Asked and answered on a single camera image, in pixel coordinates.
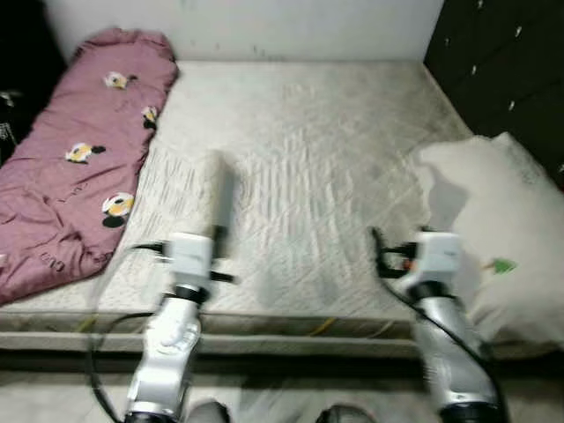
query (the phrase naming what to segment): white mattress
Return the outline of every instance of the white mattress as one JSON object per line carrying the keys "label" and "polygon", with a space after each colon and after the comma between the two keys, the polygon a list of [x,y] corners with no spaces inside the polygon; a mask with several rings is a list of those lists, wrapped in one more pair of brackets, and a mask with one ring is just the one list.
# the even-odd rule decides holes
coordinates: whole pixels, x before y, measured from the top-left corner
{"label": "white mattress", "polygon": [[[411,317],[374,281],[367,227],[380,226],[390,243],[408,239],[427,212],[406,171],[407,156],[416,146],[470,135],[424,66],[180,62],[179,68],[121,247],[204,225],[203,158],[221,150],[241,176],[233,255],[221,270],[240,284],[218,286],[205,306],[204,330],[289,342],[404,343]],[[167,286],[162,265],[139,255],[103,295],[107,319],[154,309]],[[95,282],[2,308],[0,330],[22,340],[19,348],[27,341],[17,332],[45,339],[54,331],[72,334]],[[367,341],[367,351],[373,343]],[[14,345],[0,339],[0,347]]]}

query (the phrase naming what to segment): floor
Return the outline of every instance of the floor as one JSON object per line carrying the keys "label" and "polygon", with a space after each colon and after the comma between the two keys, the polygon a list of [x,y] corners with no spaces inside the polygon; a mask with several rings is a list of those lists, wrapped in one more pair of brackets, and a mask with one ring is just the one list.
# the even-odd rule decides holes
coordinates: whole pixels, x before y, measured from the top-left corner
{"label": "floor", "polygon": [[[123,409],[130,377],[106,375],[115,406]],[[510,379],[503,383],[513,423],[564,423],[564,389],[558,381]],[[422,381],[248,378],[196,375],[189,407],[215,397],[234,422],[313,423],[335,403],[356,404],[378,423],[437,422]],[[77,374],[0,372],[0,421],[101,423],[108,418]]]}

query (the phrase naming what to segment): mattress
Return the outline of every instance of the mattress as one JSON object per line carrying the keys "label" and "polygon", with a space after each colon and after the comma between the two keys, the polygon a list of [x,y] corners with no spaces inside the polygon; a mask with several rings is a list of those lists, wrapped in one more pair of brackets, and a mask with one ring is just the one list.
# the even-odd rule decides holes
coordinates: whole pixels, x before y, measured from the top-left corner
{"label": "mattress", "polygon": [[[231,255],[203,310],[208,353],[414,354],[411,314],[374,280],[367,227],[409,239],[427,212],[413,149],[470,136],[420,63],[178,63],[120,249],[206,224],[206,157],[240,176]],[[0,310],[0,348],[80,350],[99,277]],[[154,310],[170,284],[150,253],[126,260],[99,319]],[[474,287],[466,286],[470,298]],[[106,348],[135,351],[143,322]]]}

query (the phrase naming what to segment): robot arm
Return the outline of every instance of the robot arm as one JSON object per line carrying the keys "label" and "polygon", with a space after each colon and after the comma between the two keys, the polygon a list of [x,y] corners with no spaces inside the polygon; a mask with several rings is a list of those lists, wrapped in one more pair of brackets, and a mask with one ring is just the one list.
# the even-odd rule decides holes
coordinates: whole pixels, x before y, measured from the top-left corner
{"label": "robot arm", "polygon": [[[373,236],[379,277],[398,279],[392,293],[416,311],[414,336],[442,421],[508,423],[504,398],[487,369],[484,345],[450,293],[450,281],[460,266],[459,237],[420,232],[415,242],[386,249],[376,230]],[[389,253],[404,259],[403,269],[388,266]]]}

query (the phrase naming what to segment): wire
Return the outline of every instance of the wire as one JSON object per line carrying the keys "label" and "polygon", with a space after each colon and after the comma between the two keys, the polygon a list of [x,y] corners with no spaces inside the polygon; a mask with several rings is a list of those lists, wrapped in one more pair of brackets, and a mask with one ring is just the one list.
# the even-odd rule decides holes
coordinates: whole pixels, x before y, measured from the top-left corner
{"label": "wire", "polygon": [[164,248],[163,242],[153,242],[153,243],[147,243],[147,244],[133,245],[133,246],[128,247],[125,250],[123,250],[118,256],[116,256],[114,258],[114,260],[112,260],[112,262],[110,263],[110,265],[108,266],[108,268],[106,269],[106,271],[104,272],[104,274],[102,275],[100,280],[98,281],[98,284],[94,285],[93,292],[92,292],[92,295],[90,297],[90,304],[91,304],[91,307],[90,307],[90,309],[91,309],[91,320],[90,320],[90,322],[92,322],[92,324],[90,324],[90,328],[89,328],[89,331],[88,331],[88,338],[87,338],[86,372],[88,373],[90,387],[92,388],[94,397],[96,398],[96,400],[100,404],[100,407],[102,408],[102,410],[104,410],[104,412],[108,415],[108,417],[110,419],[112,419],[112,421],[114,423],[122,423],[122,420],[119,419],[119,417],[117,416],[117,413],[115,412],[115,408],[112,405],[111,401],[108,399],[108,395],[107,395],[106,391],[104,390],[102,381],[100,379],[100,376],[98,374],[98,370],[96,368],[96,352],[98,352],[98,350],[102,347],[102,345],[103,345],[103,343],[106,339],[106,335],[108,333],[110,333],[115,328],[116,325],[118,325],[119,323],[121,323],[125,320],[128,320],[128,319],[139,318],[139,317],[147,317],[149,315],[152,315],[152,313],[146,312],[146,313],[133,313],[133,314],[130,314],[130,315],[123,315],[123,316],[115,319],[107,327],[107,329],[105,331],[98,333],[100,335],[100,339],[97,340],[94,337],[94,333],[96,333],[95,332],[95,327],[96,327],[95,324],[96,324],[96,319],[97,319],[97,315],[98,315],[98,306],[100,304],[100,298],[101,298],[101,295],[106,290],[108,283],[112,280],[112,278],[114,277],[117,270],[122,266],[123,262],[125,261],[125,259],[129,256],[129,254],[132,251],[135,251],[135,250],[138,250],[138,249],[150,249],[152,251],[162,253],[163,248]]}
{"label": "wire", "polygon": [[[374,232],[376,231],[375,228],[371,228],[371,234],[374,236]],[[391,285],[388,281],[386,281],[384,278],[381,278],[380,275],[378,274],[378,271],[375,272],[376,274],[376,280],[380,283],[380,285],[382,285],[382,287],[390,294],[392,295],[394,298],[396,298],[396,300],[400,301],[401,303],[403,303],[404,305],[406,305],[408,308],[410,308],[411,310],[413,310],[413,312],[415,312],[415,314],[420,317],[421,319],[430,322],[433,326],[435,326],[436,328],[438,328],[439,330],[442,330],[450,339],[452,339],[452,341],[459,346],[465,353],[467,353],[471,359],[474,360],[474,362],[484,371],[484,373],[486,374],[486,376],[490,379],[490,382],[493,385],[493,390],[495,392],[495,396],[497,396],[497,400],[499,402],[499,409],[500,409],[500,413],[501,416],[503,417],[503,421],[509,423],[509,415],[508,415],[508,407],[505,401],[505,397],[503,396],[502,392],[501,392],[501,386],[500,384],[497,382],[497,378],[495,377],[494,372],[492,371],[492,369],[490,368],[490,365],[487,361],[485,361],[484,359],[482,359],[479,355],[477,355],[467,344],[466,342],[464,342],[463,339],[461,339],[457,334],[455,334],[454,332],[452,332],[451,330],[449,330],[448,328],[446,328],[444,325],[442,325],[441,323],[437,322],[435,319],[433,319],[432,317],[430,317],[427,313],[425,313],[423,310],[421,310],[420,308],[417,308],[415,305],[412,304],[411,301],[409,301],[409,299],[407,299],[405,296],[403,296],[401,293],[398,293]]]}

